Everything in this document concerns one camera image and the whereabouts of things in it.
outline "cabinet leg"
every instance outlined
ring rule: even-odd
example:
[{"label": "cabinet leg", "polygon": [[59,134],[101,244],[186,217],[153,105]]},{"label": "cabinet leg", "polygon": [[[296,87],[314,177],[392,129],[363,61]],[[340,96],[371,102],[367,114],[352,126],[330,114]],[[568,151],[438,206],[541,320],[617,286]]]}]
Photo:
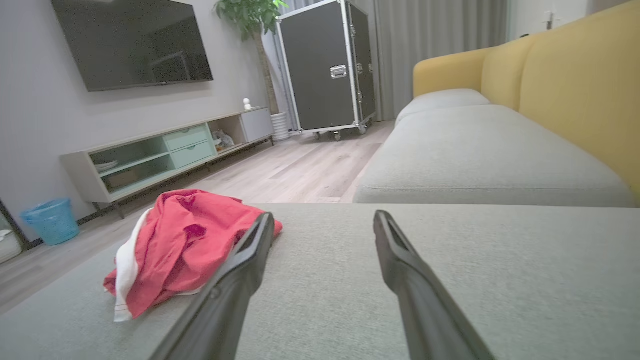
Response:
[{"label": "cabinet leg", "polygon": [[120,207],[120,203],[119,202],[114,202],[113,203],[113,208],[118,212],[118,215],[120,215],[120,218],[122,220],[124,220],[124,213],[122,212],[122,208]]},{"label": "cabinet leg", "polygon": [[93,204],[93,207],[95,208],[96,212],[97,212],[100,216],[102,216],[102,209],[100,209],[100,205],[98,205],[98,203],[97,203],[97,202],[92,202],[92,204]]}]

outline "tv stand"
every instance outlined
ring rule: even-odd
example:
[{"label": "tv stand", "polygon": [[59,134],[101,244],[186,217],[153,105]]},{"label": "tv stand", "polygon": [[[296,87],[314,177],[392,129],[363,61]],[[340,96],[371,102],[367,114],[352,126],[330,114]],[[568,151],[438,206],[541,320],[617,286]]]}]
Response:
[{"label": "tv stand", "polygon": [[[215,140],[217,131],[228,135]],[[120,201],[191,169],[246,147],[271,141],[273,126],[267,108],[253,108],[201,120],[60,156],[83,200],[96,211],[109,204],[124,218]],[[95,164],[117,161],[98,171]]]}]

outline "sofa armrest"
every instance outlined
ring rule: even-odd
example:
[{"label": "sofa armrest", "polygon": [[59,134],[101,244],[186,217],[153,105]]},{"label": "sofa armrest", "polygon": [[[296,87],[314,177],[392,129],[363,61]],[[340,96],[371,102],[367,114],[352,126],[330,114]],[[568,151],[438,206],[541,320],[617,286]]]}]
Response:
[{"label": "sofa armrest", "polygon": [[484,57],[490,48],[419,62],[413,69],[413,97],[449,89],[480,91]]}]

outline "white cabinet door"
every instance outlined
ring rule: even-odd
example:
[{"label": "white cabinet door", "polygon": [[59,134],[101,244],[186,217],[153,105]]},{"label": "white cabinet door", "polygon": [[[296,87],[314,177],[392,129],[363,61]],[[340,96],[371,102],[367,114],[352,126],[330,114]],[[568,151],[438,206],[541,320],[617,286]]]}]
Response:
[{"label": "white cabinet door", "polygon": [[242,114],[242,127],[247,142],[273,134],[269,109],[250,111]]}]

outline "wooden floor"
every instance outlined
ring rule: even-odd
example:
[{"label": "wooden floor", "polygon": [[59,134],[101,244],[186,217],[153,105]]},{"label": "wooden floor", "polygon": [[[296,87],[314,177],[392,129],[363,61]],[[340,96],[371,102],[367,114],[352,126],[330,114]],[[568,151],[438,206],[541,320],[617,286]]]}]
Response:
[{"label": "wooden floor", "polygon": [[81,226],[78,237],[54,247],[41,245],[0,265],[0,315],[112,244],[129,237],[144,210],[163,192],[196,188],[236,197],[247,204],[351,202],[363,169],[393,130],[374,123],[366,135],[343,130],[320,140],[293,136],[262,144],[166,184],[124,204],[125,220],[110,212]]}]

